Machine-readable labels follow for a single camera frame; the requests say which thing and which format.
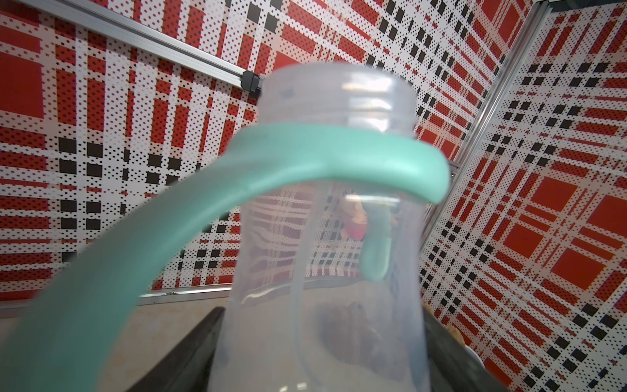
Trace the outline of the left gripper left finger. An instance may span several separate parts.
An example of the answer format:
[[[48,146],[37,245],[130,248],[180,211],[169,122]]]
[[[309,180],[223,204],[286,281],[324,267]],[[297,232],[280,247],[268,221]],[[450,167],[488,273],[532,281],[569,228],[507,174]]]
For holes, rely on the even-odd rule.
[[[128,391],[207,391],[224,313],[213,309]]]

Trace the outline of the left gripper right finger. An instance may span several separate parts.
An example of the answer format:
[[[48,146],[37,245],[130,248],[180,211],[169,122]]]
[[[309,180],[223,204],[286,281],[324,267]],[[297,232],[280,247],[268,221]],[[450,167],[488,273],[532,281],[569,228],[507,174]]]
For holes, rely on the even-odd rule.
[[[508,391],[434,315],[427,310],[423,315],[431,391]]]

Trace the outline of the clear baby bottle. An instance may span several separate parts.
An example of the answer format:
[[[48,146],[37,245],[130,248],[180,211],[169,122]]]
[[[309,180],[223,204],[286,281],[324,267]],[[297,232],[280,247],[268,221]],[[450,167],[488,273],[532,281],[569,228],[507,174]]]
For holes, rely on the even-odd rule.
[[[340,198],[367,213],[342,235]],[[423,204],[341,181],[302,183],[242,209],[242,249],[211,391],[428,391],[416,269]]]

